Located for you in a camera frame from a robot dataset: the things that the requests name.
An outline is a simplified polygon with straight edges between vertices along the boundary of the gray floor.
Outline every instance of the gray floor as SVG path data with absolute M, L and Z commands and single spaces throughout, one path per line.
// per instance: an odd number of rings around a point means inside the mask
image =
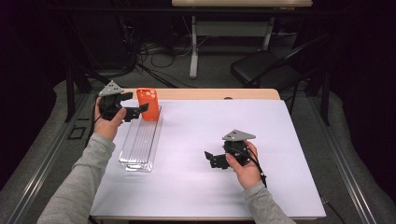
M 271 51 L 281 55 L 290 49 L 291 42 L 290 38 L 274 41 Z M 207 39 L 200 47 L 197 79 L 189 78 L 191 59 L 189 54 L 176 57 L 173 63 L 166 68 L 156 68 L 150 63 L 151 56 L 148 56 L 144 64 L 151 69 L 171 75 L 189 86 L 239 88 L 240 83 L 230 75 L 230 64 L 246 53 L 256 50 L 260 45 L 260 40 L 256 38 Z M 171 62 L 171 58 L 163 54 L 156 54 L 152 56 L 152 61 L 156 65 L 166 65 Z M 169 76 L 162 76 L 181 88 L 187 88 Z M 165 88 L 162 83 L 138 69 L 126 76 L 114 78 L 114 80 L 124 87 Z M 91 80 L 91 82 L 94 91 L 103 88 L 102 83 L 95 80 Z M 71 165 L 81 155 L 85 138 L 73 139 L 73 136 L 69 136 L 69 134 L 73 131 L 74 125 L 89 128 L 90 124 L 86 119 L 89 119 L 92 95 L 83 95 L 77 91 L 78 113 L 70 123 L 64 123 L 66 115 L 64 82 L 59 84 L 55 90 L 58 95 L 57 103 L 48 122 L 17 171 L 0 192 L 2 211 L 0 223 L 7 223 L 9 220 L 10 223 L 35 223 L 50 196 L 68 175 Z M 396 223 L 395 204 L 376 185 L 349 141 L 342 102 L 336 95 L 332 94 L 331 96 L 330 127 L 325 127 L 318 118 L 318 98 L 306 98 L 302 92 L 299 93 L 291 118 L 319 193 L 326 197 L 346 223 Z M 336 154 L 333 151 L 334 145 L 345 156 L 346 167 L 353 174 L 353 180 L 358 183 L 358 189 L 366 202 L 362 206 L 369 209 L 368 213 L 367 209 L 363 214 L 358 209 L 361 205 L 360 201 L 356 202 L 353 196 L 356 191 L 348 186 L 348 180 L 342 175 L 343 172 L 340 172 L 340 170 L 342 171 L 341 167 L 344 166 L 341 164 L 340 167 L 340 164 L 337 163 Z M 50 163 L 48 167 L 42 167 L 43 161 L 53 161 L 53 163 Z M 43 170 L 47 170 L 47 172 L 44 174 L 39 172 Z M 341 223 L 328 205 L 324 204 L 324 207 L 327 217 L 315 221 L 297 222 Z M 367 214 L 373 218 L 365 218 L 364 216 Z M 105 223 L 127 222 L 105 221 Z

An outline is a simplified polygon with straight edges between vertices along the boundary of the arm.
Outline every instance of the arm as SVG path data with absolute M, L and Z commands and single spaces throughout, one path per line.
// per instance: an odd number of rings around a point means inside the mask
M 87 223 L 93 199 L 115 148 L 112 143 L 125 117 L 122 108 L 113 120 L 100 118 L 95 109 L 94 133 L 72 172 L 49 200 L 37 223 Z
M 271 193 L 260 181 L 244 191 L 247 208 L 257 224 L 295 223 L 273 200 Z
M 246 141 L 246 144 L 252 151 L 250 153 L 257 156 L 257 148 L 249 141 Z M 245 202 L 256 223 L 294 223 L 273 200 L 271 193 L 262 183 L 259 169 L 252 161 L 241 166 L 231 154 L 226 155 L 226 160 L 245 189 Z

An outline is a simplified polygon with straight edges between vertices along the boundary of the clear plastic container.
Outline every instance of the clear plastic container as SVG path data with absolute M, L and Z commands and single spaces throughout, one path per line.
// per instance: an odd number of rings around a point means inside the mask
M 152 171 L 162 126 L 161 107 L 158 120 L 147 121 L 143 120 L 141 116 L 139 119 L 131 120 L 119 157 L 119 162 L 125 166 L 126 171 Z

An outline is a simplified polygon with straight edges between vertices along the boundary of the table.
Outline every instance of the table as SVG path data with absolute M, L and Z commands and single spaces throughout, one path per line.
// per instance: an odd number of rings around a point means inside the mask
M 130 125 L 123 123 L 95 196 L 91 211 L 94 218 L 251 220 L 234 172 L 212 169 L 205 158 L 205 150 L 215 155 L 224 152 L 221 137 L 232 129 L 257 135 L 252 142 L 259 149 L 268 188 L 288 216 L 326 216 L 289 112 L 275 90 L 157 92 L 163 107 L 163 126 L 154 168 L 151 173 L 126 172 L 118 162 Z M 224 97 L 233 100 L 222 100 Z M 136 100 L 127 102 L 125 106 L 137 104 Z M 241 114 L 249 109 L 260 113 L 248 113 L 242 118 Z
M 172 0 L 174 7 L 311 7 L 311 0 Z M 198 35 L 264 36 L 262 50 L 268 50 L 275 18 L 269 21 L 191 21 L 190 78 L 197 78 Z

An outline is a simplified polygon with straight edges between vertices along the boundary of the white table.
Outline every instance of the white table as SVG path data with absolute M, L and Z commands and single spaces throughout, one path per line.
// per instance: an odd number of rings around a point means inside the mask
M 160 92 L 163 127 L 153 171 L 126 172 L 118 162 L 130 125 L 122 124 L 114 140 L 117 147 L 93 203 L 92 216 L 251 219 L 235 173 L 231 169 L 212 169 L 205 158 L 204 151 L 224 153 L 221 137 L 233 129 L 257 136 L 251 142 L 259 149 L 268 189 L 288 216 L 308 219 L 326 216 L 283 101 L 161 100 Z M 124 105 L 136 104 L 131 100 Z

